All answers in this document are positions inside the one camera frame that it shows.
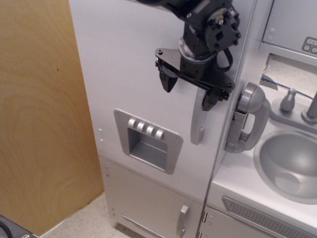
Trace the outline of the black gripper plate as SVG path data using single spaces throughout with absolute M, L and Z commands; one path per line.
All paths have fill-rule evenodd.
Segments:
M 192 62 L 185 59 L 179 50 L 158 48 L 156 67 L 164 90 L 169 93 L 177 82 L 183 79 L 203 90 L 203 111 L 210 111 L 218 101 L 228 100 L 235 83 L 226 73 L 215 68 L 212 60 Z

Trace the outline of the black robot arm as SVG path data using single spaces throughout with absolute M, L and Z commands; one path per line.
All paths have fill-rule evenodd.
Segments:
M 238 45 L 240 19 L 230 0 L 143 0 L 161 6 L 184 21 L 177 50 L 156 50 L 156 67 L 166 92 L 179 78 L 203 89 L 203 111 L 227 100 L 235 87 L 226 75 L 233 65 L 229 50 Z

